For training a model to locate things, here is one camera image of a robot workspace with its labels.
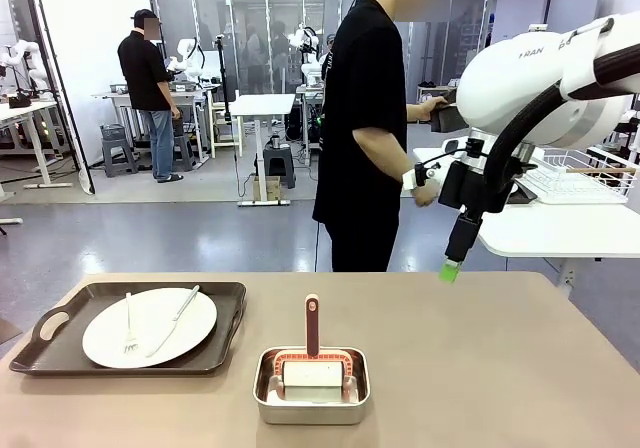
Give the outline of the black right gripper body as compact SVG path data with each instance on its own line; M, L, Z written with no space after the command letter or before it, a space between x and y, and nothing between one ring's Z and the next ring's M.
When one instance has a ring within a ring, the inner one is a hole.
M472 214L484 212L484 174L460 161L448 169L438 202L449 208L464 207Z

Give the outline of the person's right hand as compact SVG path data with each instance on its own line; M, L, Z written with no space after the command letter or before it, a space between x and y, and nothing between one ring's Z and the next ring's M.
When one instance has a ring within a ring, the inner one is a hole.
M438 199L440 185L434 180L428 180L423 186L411 190L411 195L418 207L427 207Z

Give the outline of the person's left hand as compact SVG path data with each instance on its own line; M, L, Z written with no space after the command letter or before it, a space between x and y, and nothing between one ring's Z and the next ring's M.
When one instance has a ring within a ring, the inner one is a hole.
M418 114L416 117L419 121L429 122L432 114L436 110L448 105L449 102L442 96L428 98L418 106Z

